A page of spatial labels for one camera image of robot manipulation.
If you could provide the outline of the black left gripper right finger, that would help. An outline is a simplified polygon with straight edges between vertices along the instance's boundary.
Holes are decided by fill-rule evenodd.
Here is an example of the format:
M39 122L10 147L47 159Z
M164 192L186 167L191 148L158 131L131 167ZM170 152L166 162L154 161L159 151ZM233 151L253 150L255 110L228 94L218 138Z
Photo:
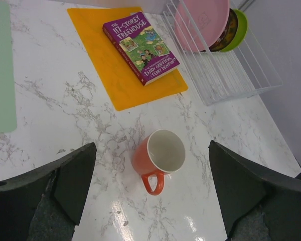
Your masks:
M209 161L227 240L301 240L301 177L292 178L211 141Z

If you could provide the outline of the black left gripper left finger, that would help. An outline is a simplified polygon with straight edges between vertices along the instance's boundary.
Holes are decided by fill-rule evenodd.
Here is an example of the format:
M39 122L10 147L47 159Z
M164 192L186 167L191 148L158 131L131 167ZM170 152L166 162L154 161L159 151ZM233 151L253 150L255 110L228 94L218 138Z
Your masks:
M0 240L71 240L96 160L95 143L0 181Z

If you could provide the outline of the yellow brown patterned plate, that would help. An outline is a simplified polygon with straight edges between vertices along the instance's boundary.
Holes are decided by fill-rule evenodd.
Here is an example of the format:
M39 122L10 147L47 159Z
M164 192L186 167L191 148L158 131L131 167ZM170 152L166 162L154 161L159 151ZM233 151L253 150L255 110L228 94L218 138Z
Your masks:
M235 38L238 29L238 18L233 9L229 10L229 17L224 31L218 40L209 47L211 52L218 52L226 48Z

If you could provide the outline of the lime green plate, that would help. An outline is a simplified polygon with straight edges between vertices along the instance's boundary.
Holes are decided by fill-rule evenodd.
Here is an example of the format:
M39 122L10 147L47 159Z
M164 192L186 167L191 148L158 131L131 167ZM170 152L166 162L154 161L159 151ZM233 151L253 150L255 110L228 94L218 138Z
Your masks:
M238 9L234 9L233 12L235 13L238 22L235 37L230 44L221 50L221 52L229 52L237 48L244 40L248 30L248 20L246 15Z

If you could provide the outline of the pink plate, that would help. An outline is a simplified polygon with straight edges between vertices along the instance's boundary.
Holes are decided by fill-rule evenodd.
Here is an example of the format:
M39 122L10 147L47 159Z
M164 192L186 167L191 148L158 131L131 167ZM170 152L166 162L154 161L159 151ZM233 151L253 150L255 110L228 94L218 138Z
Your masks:
M175 13L175 34L183 49L204 51L215 44L224 31L230 3L226 0L180 1Z

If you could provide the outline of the green clipboard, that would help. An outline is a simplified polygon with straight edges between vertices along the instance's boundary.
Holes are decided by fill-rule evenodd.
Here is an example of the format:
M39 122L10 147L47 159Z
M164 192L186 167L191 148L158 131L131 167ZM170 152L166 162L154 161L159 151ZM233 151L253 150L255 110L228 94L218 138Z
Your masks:
M17 128L10 6L0 2L0 133Z

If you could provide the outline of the orange ceramic mug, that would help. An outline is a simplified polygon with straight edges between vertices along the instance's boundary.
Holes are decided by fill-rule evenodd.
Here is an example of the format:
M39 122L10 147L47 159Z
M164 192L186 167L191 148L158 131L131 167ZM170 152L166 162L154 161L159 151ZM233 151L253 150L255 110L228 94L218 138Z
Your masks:
M161 194L165 175L181 169L186 159L182 140L170 130L156 130L137 147L131 164L148 194Z

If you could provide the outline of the orange cutting mat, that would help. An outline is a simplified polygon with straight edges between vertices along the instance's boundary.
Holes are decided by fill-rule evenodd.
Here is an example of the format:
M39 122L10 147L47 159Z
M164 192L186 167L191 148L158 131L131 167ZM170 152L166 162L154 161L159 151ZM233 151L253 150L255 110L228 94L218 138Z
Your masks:
M143 86L120 53L104 34L106 22L139 12L140 7L67 10L81 41L117 111L122 111L188 90L178 70Z

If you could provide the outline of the purple treehouse book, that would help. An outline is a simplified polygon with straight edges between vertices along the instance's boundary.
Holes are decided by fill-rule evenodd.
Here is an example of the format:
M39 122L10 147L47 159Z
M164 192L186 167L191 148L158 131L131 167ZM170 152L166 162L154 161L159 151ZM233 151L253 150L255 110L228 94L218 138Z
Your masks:
M105 23L102 29L143 86L180 65L143 12Z

